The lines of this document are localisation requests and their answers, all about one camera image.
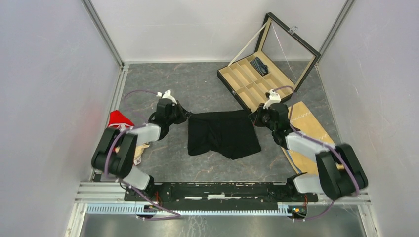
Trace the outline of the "black underwear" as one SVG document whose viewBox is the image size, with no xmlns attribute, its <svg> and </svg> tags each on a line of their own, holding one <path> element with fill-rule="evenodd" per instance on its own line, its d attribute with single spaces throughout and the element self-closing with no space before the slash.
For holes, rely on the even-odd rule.
<svg viewBox="0 0 419 237">
<path fill-rule="evenodd" d="M 188 119 L 190 156 L 214 151 L 236 160 L 261 151 L 246 110 L 192 114 Z"/>
</svg>

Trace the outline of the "blue striped boxer shorts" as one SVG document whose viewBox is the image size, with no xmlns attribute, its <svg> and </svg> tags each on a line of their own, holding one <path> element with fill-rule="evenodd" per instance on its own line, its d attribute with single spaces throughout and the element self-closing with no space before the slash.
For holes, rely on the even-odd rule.
<svg viewBox="0 0 419 237">
<path fill-rule="evenodd" d="M 251 60 L 250 64 L 261 76 L 265 76 L 269 73 L 268 66 L 265 65 L 258 57 L 255 57 L 253 60 Z"/>
</svg>

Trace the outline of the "black compartment box glass lid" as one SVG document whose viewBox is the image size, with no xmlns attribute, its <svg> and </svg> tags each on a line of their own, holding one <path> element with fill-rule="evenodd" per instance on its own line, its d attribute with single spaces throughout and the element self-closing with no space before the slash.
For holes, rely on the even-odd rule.
<svg viewBox="0 0 419 237">
<path fill-rule="evenodd" d="M 263 24 L 217 76 L 237 103 L 254 112 L 275 90 L 282 101 L 297 91 L 317 64 L 321 54 L 272 12 Z"/>
</svg>

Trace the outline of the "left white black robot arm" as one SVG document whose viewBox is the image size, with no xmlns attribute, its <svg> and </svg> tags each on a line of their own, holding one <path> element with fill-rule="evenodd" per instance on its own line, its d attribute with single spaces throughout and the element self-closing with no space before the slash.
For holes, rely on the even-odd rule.
<svg viewBox="0 0 419 237">
<path fill-rule="evenodd" d="M 104 130 L 91 159 L 92 167 L 105 176 L 112 174 L 128 186 L 137 188 L 137 196 L 150 201 L 155 196 L 154 178 L 134 167 L 135 149 L 162 140 L 172 124 L 181 124 L 190 115 L 177 100 L 159 99 L 156 111 L 146 124 L 124 130 L 112 127 Z"/>
</svg>

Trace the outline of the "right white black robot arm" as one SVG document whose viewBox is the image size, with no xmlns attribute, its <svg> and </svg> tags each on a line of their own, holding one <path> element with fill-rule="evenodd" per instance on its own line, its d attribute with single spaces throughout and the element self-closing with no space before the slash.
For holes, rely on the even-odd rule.
<svg viewBox="0 0 419 237">
<path fill-rule="evenodd" d="M 257 127 L 271 131 L 275 143 L 287 151 L 297 152 L 316 163 L 317 173 L 303 172 L 290 178 L 286 197 L 299 201 L 305 193 L 323 193 L 331 200 L 356 195 L 369 185 L 369 180 L 351 145 L 333 145 L 308 136 L 292 124 L 294 107 L 274 103 L 260 104 L 250 114 Z"/>
</svg>

